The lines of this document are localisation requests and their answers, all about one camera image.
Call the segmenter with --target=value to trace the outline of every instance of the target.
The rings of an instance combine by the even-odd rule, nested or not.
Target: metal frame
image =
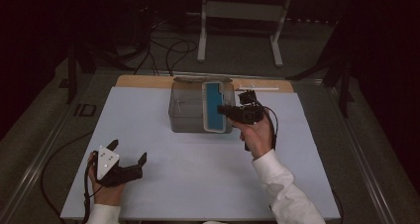
[[[218,1],[202,0],[201,5],[201,33],[200,42],[198,44],[197,60],[203,62],[206,57],[207,44],[207,17],[215,18],[233,18],[233,19],[251,19],[262,21],[277,22],[277,30],[269,37],[271,43],[274,64],[277,67],[283,66],[280,48],[278,47],[278,38],[286,19],[288,6],[291,0],[285,0],[282,6],[265,5],[265,4],[244,4],[244,3],[228,3]]]

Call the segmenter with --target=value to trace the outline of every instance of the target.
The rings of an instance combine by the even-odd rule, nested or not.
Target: white sleeve
[[[93,204],[87,224],[118,224],[121,207]]]
[[[253,161],[277,223],[325,223],[308,197],[294,185],[293,174],[282,165],[274,150]]]

